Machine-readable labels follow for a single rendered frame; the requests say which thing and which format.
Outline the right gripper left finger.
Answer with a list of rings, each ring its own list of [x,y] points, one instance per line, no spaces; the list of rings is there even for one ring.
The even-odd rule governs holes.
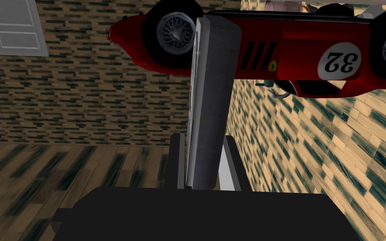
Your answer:
[[[174,133],[170,138],[170,147],[165,171],[165,189],[185,188],[185,134]]]

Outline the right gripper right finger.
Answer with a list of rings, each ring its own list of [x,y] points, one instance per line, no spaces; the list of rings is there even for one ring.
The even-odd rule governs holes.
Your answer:
[[[225,191],[252,191],[235,139],[230,135],[224,137],[219,161],[219,189]]]

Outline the grey slab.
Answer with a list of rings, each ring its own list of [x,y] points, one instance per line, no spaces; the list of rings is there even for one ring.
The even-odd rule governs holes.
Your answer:
[[[241,35],[241,28],[224,17],[197,19],[186,173],[193,190],[216,186]]]

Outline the red racing car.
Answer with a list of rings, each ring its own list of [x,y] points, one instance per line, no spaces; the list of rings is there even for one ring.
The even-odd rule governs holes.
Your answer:
[[[240,27],[236,79],[265,79],[286,95],[355,97],[386,89],[386,11],[360,17],[332,3],[309,12],[212,10],[195,0],[160,0],[147,14],[124,16],[109,41],[133,62],[190,76],[197,20],[223,17]]]

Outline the white panelled door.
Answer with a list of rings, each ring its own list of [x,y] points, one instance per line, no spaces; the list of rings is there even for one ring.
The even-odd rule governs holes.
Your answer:
[[[0,55],[48,57],[35,0],[0,0]]]

